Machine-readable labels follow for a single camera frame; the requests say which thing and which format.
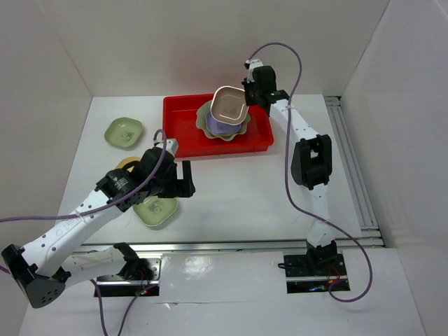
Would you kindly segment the green panda plate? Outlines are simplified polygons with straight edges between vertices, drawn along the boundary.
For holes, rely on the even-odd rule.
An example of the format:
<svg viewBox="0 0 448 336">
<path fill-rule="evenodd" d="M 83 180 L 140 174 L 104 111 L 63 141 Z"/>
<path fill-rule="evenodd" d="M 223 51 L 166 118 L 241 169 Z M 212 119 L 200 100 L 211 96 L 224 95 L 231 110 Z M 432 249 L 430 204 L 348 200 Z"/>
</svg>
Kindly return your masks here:
<svg viewBox="0 0 448 336">
<path fill-rule="evenodd" d="M 113 120 L 104 133 L 105 141 L 116 148 L 134 147 L 142 135 L 144 126 L 139 120 L 121 117 Z"/>
<path fill-rule="evenodd" d="M 139 220 L 148 227 L 157 227 L 171 217 L 178 208 L 176 198 L 147 197 L 132 209 Z"/>
</svg>

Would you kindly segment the large green scalloped bowl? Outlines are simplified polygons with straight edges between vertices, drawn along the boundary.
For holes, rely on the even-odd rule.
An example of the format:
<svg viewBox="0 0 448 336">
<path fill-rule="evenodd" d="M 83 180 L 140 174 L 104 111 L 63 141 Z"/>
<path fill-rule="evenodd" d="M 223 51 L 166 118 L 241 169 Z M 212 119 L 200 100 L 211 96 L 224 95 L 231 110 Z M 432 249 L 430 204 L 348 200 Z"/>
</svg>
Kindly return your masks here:
<svg viewBox="0 0 448 336">
<path fill-rule="evenodd" d="M 232 141 L 236 136 L 243 135 L 248 129 L 248 124 L 251 121 L 249 113 L 247 113 L 242 124 L 239 125 L 239 129 L 232 134 L 214 134 L 207 127 L 207 119 L 212 118 L 210 114 L 211 101 L 206 102 L 197 110 L 196 117 L 196 128 L 201 130 L 205 137 L 208 139 L 220 139 L 226 142 Z"/>
</svg>

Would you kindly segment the purple panda plate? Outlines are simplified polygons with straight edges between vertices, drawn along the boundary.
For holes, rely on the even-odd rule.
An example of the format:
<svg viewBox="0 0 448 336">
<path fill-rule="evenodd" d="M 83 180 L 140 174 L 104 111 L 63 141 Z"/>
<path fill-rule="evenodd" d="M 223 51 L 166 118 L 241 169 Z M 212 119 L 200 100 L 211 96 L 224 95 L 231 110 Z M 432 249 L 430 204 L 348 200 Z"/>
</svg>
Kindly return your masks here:
<svg viewBox="0 0 448 336">
<path fill-rule="evenodd" d="M 210 131 L 210 133 L 215 135 L 232 135 L 237 133 L 242 128 L 242 124 L 229 125 L 215 120 L 211 113 L 207 113 L 206 128 Z"/>
</svg>

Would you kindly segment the green panda plate back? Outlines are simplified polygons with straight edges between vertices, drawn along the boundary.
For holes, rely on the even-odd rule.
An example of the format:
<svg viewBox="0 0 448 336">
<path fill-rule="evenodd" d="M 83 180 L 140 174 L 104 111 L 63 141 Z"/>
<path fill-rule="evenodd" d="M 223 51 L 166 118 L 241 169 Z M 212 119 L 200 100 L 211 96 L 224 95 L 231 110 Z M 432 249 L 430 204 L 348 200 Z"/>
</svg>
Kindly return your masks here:
<svg viewBox="0 0 448 336">
<path fill-rule="evenodd" d="M 142 135 L 144 126 L 139 120 L 121 117 L 113 120 L 104 133 L 105 141 L 116 148 L 134 147 Z"/>
</svg>

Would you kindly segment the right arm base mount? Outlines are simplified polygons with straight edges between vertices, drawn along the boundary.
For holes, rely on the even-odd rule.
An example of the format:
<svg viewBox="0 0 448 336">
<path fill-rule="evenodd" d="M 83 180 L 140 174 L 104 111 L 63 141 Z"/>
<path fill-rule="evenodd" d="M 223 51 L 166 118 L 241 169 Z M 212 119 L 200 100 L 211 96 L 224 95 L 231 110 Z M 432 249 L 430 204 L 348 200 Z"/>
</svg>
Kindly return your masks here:
<svg viewBox="0 0 448 336">
<path fill-rule="evenodd" d="M 329 265 L 312 269 L 305 255 L 285 255 L 277 267 L 284 271 L 288 294 L 350 291 L 347 269 L 341 253 Z"/>
</svg>

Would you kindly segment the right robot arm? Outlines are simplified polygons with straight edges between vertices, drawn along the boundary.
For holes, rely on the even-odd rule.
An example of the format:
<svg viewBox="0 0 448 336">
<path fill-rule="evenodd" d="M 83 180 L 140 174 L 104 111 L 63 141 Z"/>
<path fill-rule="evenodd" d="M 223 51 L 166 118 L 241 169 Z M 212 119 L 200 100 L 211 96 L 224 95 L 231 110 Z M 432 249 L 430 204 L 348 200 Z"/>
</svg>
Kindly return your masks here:
<svg viewBox="0 0 448 336">
<path fill-rule="evenodd" d="M 242 81 L 245 100 L 258 106 L 286 133 L 286 173 L 302 192 L 302 213 L 313 221 L 306 237 L 304 256 L 281 263 L 293 277 L 322 275 L 337 259 L 333 229 L 328 224 L 328 183 L 333 172 L 332 139 L 319 134 L 293 106 L 290 96 L 277 89 L 277 77 L 271 66 L 260 60 L 245 62 L 247 77 Z"/>
</svg>

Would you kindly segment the pink-brown panda plate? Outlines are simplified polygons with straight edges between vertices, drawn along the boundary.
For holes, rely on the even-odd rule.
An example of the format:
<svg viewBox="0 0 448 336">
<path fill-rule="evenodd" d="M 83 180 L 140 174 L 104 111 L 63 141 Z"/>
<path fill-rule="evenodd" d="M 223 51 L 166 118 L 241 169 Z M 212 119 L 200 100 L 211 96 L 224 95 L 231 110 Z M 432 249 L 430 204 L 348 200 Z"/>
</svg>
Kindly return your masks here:
<svg viewBox="0 0 448 336">
<path fill-rule="evenodd" d="M 210 113 L 220 123 L 239 125 L 243 123 L 248 110 L 243 89 L 222 86 L 213 95 Z"/>
</svg>

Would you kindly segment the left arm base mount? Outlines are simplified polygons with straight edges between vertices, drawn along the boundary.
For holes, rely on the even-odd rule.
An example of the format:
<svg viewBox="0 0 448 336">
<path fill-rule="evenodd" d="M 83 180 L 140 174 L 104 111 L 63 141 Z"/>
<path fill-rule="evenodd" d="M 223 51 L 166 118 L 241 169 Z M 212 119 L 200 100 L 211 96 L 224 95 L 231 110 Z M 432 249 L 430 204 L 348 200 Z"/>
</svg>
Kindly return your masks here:
<svg viewBox="0 0 448 336">
<path fill-rule="evenodd" d="M 95 279 L 102 297 L 131 298 L 136 293 L 143 297 L 156 297 L 160 294 L 162 255 L 144 253 L 140 257 L 146 261 L 146 268 L 137 270 L 129 278 L 112 274 Z"/>
</svg>

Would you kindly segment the yellow panda plate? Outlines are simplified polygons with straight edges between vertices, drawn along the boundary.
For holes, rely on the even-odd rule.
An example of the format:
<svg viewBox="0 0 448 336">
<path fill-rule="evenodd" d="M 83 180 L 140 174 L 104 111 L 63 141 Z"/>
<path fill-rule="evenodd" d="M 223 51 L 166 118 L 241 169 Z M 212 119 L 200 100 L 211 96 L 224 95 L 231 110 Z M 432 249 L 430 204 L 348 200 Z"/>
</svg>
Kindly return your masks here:
<svg viewBox="0 0 448 336">
<path fill-rule="evenodd" d="M 126 172 L 132 172 L 134 166 L 140 161 L 139 157 L 126 157 L 121 160 L 116 169 L 124 169 Z"/>
</svg>

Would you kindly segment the green panda plate front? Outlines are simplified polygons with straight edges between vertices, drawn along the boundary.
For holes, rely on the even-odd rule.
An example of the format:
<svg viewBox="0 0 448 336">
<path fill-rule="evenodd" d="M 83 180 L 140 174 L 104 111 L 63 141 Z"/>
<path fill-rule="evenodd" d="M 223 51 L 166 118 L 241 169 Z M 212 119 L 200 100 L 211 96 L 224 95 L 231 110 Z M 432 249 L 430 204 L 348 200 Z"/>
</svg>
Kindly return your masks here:
<svg viewBox="0 0 448 336">
<path fill-rule="evenodd" d="M 148 227 L 157 227 L 171 217 L 178 208 L 176 198 L 147 197 L 132 209 L 139 220 Z"/>
</svg>

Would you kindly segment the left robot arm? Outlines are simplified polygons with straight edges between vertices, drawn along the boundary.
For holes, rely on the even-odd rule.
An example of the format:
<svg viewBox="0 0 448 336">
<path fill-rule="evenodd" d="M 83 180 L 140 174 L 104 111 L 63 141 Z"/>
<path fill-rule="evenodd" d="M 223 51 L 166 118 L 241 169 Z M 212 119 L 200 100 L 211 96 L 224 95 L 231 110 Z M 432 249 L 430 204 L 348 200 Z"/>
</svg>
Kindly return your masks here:
<svg viewBox="0 0 448 336">
<path fill-rule="evenodd" d="M 33 308 L 49 305 L 66 288 L 80 282 L 109 275 L 135 279 L 151 273 L 148 261 L 125 242 L 81 255 L 73 252 L 149 196 L 192 197 L 191 163 L 183 161 L 183 176 L 178 178 L 175 153 L 158 144 L 140 160 L 109 171 L 68 219 L 24 246 L 11 244 L 2 251 L 8 271 Z"/>
</svg>

